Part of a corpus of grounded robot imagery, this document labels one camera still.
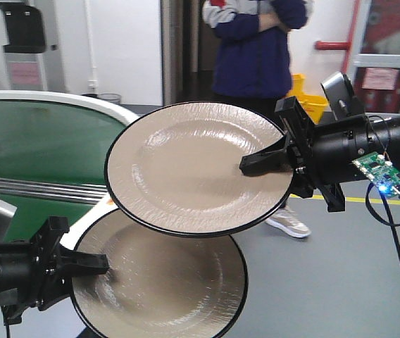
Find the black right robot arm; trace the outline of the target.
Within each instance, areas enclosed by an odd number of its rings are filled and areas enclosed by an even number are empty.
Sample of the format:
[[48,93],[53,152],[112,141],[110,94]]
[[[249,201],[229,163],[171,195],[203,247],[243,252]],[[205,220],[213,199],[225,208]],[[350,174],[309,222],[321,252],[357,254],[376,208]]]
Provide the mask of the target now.
[[329,212],[345,209],[343,182],[365,179],[352,163],[369,153],[387,153],[400,171],[400,115],[371,121],[366,114],[316,125],[296,97],[277,102],[275,112],[286,129],[273,145],[241,159],[246,176],[282,172],[291,168],[288,193],[310,198],[319,189]]

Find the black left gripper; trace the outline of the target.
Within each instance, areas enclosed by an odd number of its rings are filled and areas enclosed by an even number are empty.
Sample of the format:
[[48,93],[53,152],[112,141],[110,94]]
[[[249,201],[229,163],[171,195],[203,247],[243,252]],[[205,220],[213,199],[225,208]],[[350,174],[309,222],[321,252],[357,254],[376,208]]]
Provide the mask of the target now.
[[103,275],[109,269],[106,254],[73,251],[60,245],[69,232],[68,219],[50,216],[31,237],[31,300],[39,311],[45,311],[69,296],[65,277]]

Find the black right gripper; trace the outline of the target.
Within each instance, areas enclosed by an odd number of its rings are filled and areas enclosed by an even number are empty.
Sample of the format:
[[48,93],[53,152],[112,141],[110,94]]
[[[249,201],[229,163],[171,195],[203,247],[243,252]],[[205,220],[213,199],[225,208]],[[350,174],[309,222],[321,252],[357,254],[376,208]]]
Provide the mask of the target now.
[[244,176],[261,176],[294,169],[289,191],[303,199],[311,198],[318,189],[329,212],[345,210],[345,198],[340,184],[326,183],[320,178],[318,159],[313,155],[315,123],[294,96],[280,99],[275,114],[283,122],[286,136],[254,154],[243,156],[239,169]]

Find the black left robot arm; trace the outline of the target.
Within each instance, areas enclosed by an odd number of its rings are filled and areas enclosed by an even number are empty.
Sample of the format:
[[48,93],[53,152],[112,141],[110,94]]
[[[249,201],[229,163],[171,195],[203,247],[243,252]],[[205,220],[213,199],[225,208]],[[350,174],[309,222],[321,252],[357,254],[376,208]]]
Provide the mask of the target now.
[[69,297],[74,277],[103,275],[104,254],[82,253],[61,245],[69,231],[65,217],[50,216],[29,239],[0,241],[0,309],[4,325],[21,323],[29,308],[45,311]]

